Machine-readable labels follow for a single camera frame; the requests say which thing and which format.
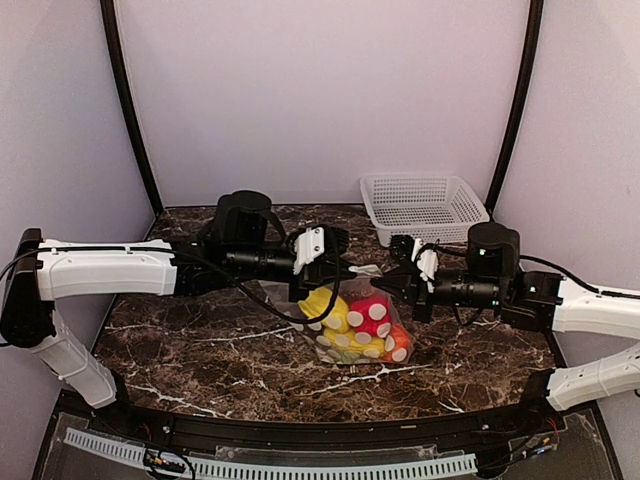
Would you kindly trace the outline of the yellow fake lemon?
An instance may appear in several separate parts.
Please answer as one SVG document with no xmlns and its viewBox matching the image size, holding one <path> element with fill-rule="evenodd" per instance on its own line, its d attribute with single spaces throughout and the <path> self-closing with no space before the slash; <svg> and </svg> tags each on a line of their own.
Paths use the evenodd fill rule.
<svg viewBox="0 0 640 480">
<path fill-rule="evenodd" d="M 311 291 L 305 300 L 298 301 L 297 305 L 308 319 L 316 318 L 326 310 L 331 296 L 332 291 L 329 288 L 320 287 Z M 314 331 L 321 331 L 326 327 L 338 333 L 344 333 L 350 329 L 347 321 L 348 313 L 349 305 L 338 296 L 330 314 L 319 322 L 308 324 L 308 327 Z"/>
</svg>

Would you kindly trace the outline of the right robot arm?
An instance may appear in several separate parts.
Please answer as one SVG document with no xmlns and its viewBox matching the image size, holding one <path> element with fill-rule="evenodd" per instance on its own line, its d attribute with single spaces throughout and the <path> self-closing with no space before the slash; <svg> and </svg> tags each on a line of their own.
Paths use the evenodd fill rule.
<svg viewBox="0 0 640 480">
<path fill-rule="evenodd" d="M 543 334 L 590 332 L 639 337 L 639 294 L 588 284 L 568 270 L 541 260 L 540 271 L 521 267 L 520 235 L 499 223 L 473 225 L 467 233 L 464 269 L 439 265 L 445 249 L 406 235 L 390 243 L 396 268 L 373 285 L 403 301 L 417 321 L 427 322 L 436 306 L 493 311 L 514 329 Z M 510 413 L 521 434 L 534 432 L 549 408 L 576 405 L 639 389 L 639 348 L 632 346 L 576 367 L 533 373 Z"/>
</svg>

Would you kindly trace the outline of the orange fake pumpkin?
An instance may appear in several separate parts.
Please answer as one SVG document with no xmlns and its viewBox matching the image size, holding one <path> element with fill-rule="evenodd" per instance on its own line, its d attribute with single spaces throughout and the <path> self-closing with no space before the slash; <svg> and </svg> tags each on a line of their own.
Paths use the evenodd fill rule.
<svg viewBox="0 0 640 480">
<path fill-rule="evenodd" d="M 381 358 L 386 363 L 403 363 L 410 355 L 411 338 L 407 330 L 393 324 L 385 339 L 385 355 Z"/>
</svg>

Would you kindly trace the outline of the black frame post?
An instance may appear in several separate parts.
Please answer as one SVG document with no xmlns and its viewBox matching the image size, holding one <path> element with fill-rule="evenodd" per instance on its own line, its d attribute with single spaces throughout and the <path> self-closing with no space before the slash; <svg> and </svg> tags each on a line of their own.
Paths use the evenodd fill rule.
<svg viewBox="0 0 640 480">
<path fill-rule="evenodd" d="M 163 212 L 164 205 L 152 172 L 134 105 L 120 38 L 116 2 L 100 0 L 99 3 L 112 75 L 129 142 L 147 199 L 152 211 L 158 216 Z"/>
<path fill-rule="evenodd" d="M 518 75 L 514 87 L 511 108 L 507 118 L 504 137 L 489 185 L 489 190 L 484 202 L 484 206 L 490 216 L 493 216 L 496 211 L 500 194 L 507 177 L 522 117 L 524 114 L 536 58 L 538 40 L 542 25 L 543 10 L 543 0 L 531 0 L 529 2 L 523 49 L 518 69 Z"/>
</svg>

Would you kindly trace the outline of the polka dot zip bag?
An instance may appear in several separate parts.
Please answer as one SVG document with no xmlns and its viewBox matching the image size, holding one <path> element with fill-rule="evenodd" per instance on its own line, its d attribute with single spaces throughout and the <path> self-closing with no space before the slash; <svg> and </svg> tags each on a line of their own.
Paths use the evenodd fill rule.
<svg viewBox="0 0 640 480">
<path fill-rule="evenodd" d="M 325 363 L 406 363 L 413 353 L 411 335 L 391 296 L 372 284 L 382 271 L 373 264 L 352 271 L 356 276 L 340 283 L 331 313 L 321 321 L 296 324 L 294 329 Z"/>
</svg>

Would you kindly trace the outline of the red fake pepper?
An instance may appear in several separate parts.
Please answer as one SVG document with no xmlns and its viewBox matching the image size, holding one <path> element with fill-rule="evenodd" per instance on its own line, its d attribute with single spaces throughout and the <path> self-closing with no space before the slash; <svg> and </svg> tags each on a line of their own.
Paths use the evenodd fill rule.
<svg viewBox="0 0 640 480">
<path fill-rule="evenodd" d="M 390 302 L 383 296 L 371 296 L 350 305 L 347 321 L 355 332 L 385 338 L 392 326 Z"/>
</svg>

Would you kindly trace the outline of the yellow fake banana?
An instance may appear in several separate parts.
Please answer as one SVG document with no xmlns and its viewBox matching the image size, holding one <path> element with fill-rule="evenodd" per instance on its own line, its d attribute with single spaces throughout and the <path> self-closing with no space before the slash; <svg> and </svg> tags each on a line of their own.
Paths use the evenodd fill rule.
<svg viewBox="0 0 640 480">
<path fill-rule="evenodd" d="M 321 346 L 330 347 L 342 353 L 353 353 L 374 359 L 380 359 L 386 354 L 383 338 L 351 329 L 341 333 L 325 327 L 315 340 Z"/>
</svg>

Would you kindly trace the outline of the white plastic basket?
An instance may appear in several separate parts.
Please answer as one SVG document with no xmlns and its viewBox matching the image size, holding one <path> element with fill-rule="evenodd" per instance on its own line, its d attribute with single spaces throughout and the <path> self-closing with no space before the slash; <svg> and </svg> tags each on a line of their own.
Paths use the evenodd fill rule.
<svg viewBox="0 0 640 480">
<path fill-rule="evenodd" d="M 360 178 L 360 191 L 384 247 L 395 235 L 442 244 L 463 243 L 471 226 L 489 220 L 482 201 L 457 176 L 366 175 Z"/>
</svg>

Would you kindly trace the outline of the right black frame post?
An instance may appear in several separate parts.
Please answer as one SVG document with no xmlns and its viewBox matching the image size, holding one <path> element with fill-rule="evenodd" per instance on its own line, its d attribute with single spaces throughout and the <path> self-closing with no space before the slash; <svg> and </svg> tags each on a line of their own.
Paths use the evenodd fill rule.
<svg viewBox="0 0 640 480">
<path fill-rule="evenodd" d="M 522 117 L 524 114 L 536 58 L 538 40 L 542 25 L 543 10 L 543 0 L 531 0 L 529 2 L 523 49 L 518 69 L 518 75 L 514 87 L 511 108 L 507 118 L 504 137 L 489 185 L 489 190 L 484 202 L 484 206 L 490 216 L 493 216 L 496 211 L 500 194 L 507 177 Z"/>
</svg>

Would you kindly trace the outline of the left black frame post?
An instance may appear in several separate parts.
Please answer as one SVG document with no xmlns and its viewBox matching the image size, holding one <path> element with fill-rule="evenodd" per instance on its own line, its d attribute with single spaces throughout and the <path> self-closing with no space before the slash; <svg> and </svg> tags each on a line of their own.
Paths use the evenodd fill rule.
<svg viewBox="0 0 640 480">
<path fill-rule="evenodd" d="M 129 142 L 147 199 L 152 211 L 158 216 L 163 212 L 164 205 L 152 172 L 134 105 L 120 38 L 116 2 L 100 0 L 99 3 L 112 75 Z"/>
</svg>

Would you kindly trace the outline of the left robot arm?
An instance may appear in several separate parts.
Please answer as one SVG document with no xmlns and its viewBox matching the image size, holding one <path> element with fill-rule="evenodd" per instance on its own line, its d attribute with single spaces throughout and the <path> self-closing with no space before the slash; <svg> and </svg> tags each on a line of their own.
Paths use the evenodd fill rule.
<svg viewBox="0 0 640 480">
<path fill-rule="evenodd" d="M 246 282 L 287 286 L 291 301 L 330 286 L 326 306 L 310 318 L 326 319 L 342 281 L 355 277 L 343 256 L 349 234 L 317 225 L 286 233 L 266 195 L 240 190 L 219 198 L 214 218 L 186 240 L 82 244 L 23 232 L 14 259 L 2 270 L 2 346 L 27 349 L 76 390 L 120 436 L 141 427 L 126 401 L 122 380 L 103 366 L 56 312 L 61 298 L 122 293 L 194 297 L 235 287 L 256 303 Z"/>
</svg>

